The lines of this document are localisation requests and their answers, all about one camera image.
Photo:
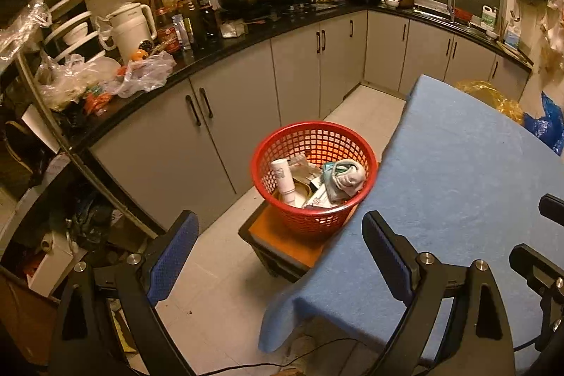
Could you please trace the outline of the white green wrapper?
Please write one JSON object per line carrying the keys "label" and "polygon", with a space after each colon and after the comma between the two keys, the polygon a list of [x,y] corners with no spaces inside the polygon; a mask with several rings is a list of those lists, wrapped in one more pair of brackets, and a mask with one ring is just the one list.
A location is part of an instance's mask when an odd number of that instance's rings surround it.
{"label": "white green wrapper", "polygon": [[326,162],[322,166],[322,181],[332,203],[353,198],[363,187],[365,168],[353,159]]}

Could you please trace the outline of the white medicine box large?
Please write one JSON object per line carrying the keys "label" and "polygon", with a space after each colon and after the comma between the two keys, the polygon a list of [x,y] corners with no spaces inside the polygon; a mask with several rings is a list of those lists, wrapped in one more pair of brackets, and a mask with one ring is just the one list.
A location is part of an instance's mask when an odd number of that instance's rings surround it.
{"label": "white medicine box large", "polygon": [[341,204],[343,204],[343,199],[331,199],[326,185],[321,184],[317,191],[304,203],[303,209],[331,209]]}

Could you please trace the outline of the small white bottle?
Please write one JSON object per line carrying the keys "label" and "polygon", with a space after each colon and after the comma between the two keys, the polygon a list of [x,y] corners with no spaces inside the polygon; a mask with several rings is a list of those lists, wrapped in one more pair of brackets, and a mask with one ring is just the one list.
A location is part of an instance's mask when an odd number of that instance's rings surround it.
{"label": "small white bottle", "polygon": [[270,171],[274,174],[280,200],[287,205],[294,206],[295,185],[287,159],[279,158],[270,162]]}

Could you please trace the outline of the brown square paper bowl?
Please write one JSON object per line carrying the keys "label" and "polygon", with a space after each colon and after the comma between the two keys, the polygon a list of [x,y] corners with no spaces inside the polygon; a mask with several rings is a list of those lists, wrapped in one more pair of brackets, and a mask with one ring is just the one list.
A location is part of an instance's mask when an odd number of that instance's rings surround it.
{"label": "brown square paper bowl", "polygon": [[288,184],[277,185],[278,199],[291,207],[303,208],[312,197],[313,192],[309,185],[294,181],[293,186]]}

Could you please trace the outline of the white plastic wrapper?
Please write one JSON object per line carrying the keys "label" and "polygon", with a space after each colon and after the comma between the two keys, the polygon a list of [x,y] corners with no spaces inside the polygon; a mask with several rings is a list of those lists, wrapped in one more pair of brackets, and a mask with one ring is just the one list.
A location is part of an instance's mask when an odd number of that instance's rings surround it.
{"label": "white plastic wrapper", "polygon": [[303,153],[292,156],[289,160],[293,179],[318,189],[322,183],[322,170],[310,163]]}

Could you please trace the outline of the blue plastic bag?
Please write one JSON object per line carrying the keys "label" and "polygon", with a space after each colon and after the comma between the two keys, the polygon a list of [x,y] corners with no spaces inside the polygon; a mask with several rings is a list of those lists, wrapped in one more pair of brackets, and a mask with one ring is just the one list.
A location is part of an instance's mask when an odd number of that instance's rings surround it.
{"label": "blue plastic bag", "polygon": [[544,116],[534,118],[524,113],[525,129],[547,145],[552,152],[562,156],[564,144],[564,123],[562,109],[552,99],[541,93]]}

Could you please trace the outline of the blue table cloth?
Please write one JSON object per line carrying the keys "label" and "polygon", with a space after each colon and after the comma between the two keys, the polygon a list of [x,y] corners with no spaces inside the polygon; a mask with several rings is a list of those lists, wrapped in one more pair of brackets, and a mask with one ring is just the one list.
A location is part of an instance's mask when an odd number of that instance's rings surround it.
{"label": "blue table cloth", "polygon": [[516,370],[536,359],[540,299],[509,266],[527,244],[563,262],[563,229],[542,217],[541,197],[563,194],[563,162],[538,138],[480,100],[428,76],[418,79],[388,143],[376,184],[315,266],[268,306],[259,349],[274,352],[307,318],[321,316],[382,348],[403,315],[361,234],[378,211],[419,251],[444,263],[485,260],[500,290]]}

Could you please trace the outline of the orange stool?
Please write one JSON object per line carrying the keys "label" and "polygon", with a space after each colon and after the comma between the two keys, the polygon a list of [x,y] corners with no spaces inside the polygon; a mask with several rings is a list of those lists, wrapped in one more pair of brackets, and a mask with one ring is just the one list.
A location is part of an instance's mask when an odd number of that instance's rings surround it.
{"label": "orange stool", "polygon": [[270,276],[295,283],[317,263],[339,232],[321,238],[299,236],[264,201],[244,222],[238,235],[252,248]]}

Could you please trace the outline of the red plastic mesh basket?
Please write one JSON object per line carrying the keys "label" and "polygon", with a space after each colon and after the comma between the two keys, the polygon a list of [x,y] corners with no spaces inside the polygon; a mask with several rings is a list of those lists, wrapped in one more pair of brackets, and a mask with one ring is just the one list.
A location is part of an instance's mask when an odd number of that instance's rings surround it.
{"label": "red plastic mesh basket", "polygon": [[376,183],[379,162],[357,132],[326,121],[283,127],[256,148],[251,177],[282,223],[309,239],[332,236]]}

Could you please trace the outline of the yellow plastic bag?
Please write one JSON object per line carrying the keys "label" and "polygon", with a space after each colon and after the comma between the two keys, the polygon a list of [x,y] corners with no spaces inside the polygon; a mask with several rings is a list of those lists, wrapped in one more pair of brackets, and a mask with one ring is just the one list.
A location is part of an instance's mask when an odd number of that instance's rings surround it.
{"label": "yellow plastic bag", "polygon": [[454,87],[501,112],[517,124],[524,125],[524,111],[519,103],[500,93],[491,83],[483,80],[463,80],[457,82]]}

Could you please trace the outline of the clear plastic bags pile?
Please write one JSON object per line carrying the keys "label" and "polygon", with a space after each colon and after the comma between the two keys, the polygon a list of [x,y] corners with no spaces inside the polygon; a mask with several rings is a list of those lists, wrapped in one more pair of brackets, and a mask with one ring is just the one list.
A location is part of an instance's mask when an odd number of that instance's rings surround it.
{"label": "clear plastic bags pile", "polygon": [[59,64],[44,54],[35,82],[47,107],[63,112],[83,100],[104,104],[115,96],[152,92],[164,86],[175,66],[175,59],[166,51],[124,66],[107,56],[85,61],[79,54],[71,54]]}

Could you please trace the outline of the white detergent jug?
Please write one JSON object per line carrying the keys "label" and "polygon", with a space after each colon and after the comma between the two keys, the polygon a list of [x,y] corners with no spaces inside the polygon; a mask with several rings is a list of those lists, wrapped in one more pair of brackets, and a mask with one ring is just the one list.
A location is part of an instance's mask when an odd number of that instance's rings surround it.
{"label": "white detergent jug", "polygon": [[497,8],[489,7],[488,5],[483,5],[481,14],[481,27],[486,31],[494,31],[496,21],[497,21]]}

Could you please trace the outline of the dark sauce bottle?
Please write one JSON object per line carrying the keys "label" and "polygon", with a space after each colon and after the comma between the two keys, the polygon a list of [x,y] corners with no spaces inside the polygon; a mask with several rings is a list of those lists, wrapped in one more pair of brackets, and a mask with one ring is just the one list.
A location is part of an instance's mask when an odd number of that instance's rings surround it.
{"label": "dark sauce bottle", "polygon": [[200,17],[207,35],[207,41],[216,43],[220,39],[220,29],[211,0],[193,0],[200,12]]}

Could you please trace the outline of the white electric kettle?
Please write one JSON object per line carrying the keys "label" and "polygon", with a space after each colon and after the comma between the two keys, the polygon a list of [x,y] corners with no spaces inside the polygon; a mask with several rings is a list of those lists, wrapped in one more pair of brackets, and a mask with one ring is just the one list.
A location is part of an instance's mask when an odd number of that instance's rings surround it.
{"label": "white electric kettle", "polygon": [[117,49],[124,63],[141,45],[155,46],[157,29],[147,4],[127,2],[106,16],[94,18],[98,41],[105,50]]}

